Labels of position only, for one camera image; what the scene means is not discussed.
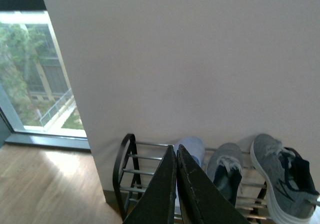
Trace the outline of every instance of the shoelace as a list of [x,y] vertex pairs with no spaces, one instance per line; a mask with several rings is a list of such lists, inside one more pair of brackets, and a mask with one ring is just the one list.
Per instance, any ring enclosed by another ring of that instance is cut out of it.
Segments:
[[317,200],[308,200],[306,199],[307,201],[309,201],[311,204],[313,205],[317,205],[317,206],[320,206],[320,201],[317,201]]
[[291,162],[296,157],[296,154],[293,151],[287,150],[284,147],[282,147],[282,143],[280,141],[277,141],[278,145],[272,145],[267,147],[265,156],[275,154],[276,156],[279,156],[280,154],[284,154],[288,157],[289,160],[289,169],[291,168]]
[[242,172],[242,167],[240,162],[237,158],[229,155],[222,155],[218,158],[217,162],[218,165],[224,166],[229,173],[232,169],[238,169],[240,174]]

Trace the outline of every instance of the white sole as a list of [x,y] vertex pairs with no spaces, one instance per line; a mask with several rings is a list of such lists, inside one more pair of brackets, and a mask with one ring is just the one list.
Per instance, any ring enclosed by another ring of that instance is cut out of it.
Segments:
[[267,202],[267,207],[268,207],[268,211],[270,213],[270,216],[272,217],[272,219],[274,220],[275,223],[277,224],[309,224],[310,222],[310,218],[306,218],[306,219],[301,219],[301,218],[297,218],[294,217],[292,215],[289,215],[288,213],[284,212],[281,207],[279,206],[277,199],[275,197],[275,193],[273,191],[273,188],[271,187],[271,181],[267,175],[267,173],[263,170],[263,168],[260,166],[255,152],[253,151],[254,149],[254,141],[251,145],[251,149],[250,149],[250,157],[251,157],[251,161],[255,167],[255,169],[263,176],[263,178],[266,181],[266,185],[267,187],[267,191],[266,191],[266,202]]

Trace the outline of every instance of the wooden floor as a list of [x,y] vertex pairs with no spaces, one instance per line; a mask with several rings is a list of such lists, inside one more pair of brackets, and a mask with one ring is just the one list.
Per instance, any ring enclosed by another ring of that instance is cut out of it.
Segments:
[[97,174],[89,153],[3,146],[0,223],[122,223]]

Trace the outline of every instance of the window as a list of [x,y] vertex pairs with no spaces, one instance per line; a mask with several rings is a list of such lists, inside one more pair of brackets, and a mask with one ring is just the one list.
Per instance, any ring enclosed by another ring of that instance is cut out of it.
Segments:
[[85,137],[47,12],[0,12],[0,92],[14,131]]

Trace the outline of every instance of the gray mesh sneaker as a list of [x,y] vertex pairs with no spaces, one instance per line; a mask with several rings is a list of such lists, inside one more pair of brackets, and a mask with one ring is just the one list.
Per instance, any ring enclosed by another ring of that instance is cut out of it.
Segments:
[[220,193],[236,205],[237,190],[242,179],[243,160],[240,148],[234,143],[221,145],[210,158],[206,174]]
[[267,134],[254,139],[250,156],[266,180],[267,205],[273,220],[278,224],[307,224],[315,209],[310,201],[315,202],[319,196],[309,162]]

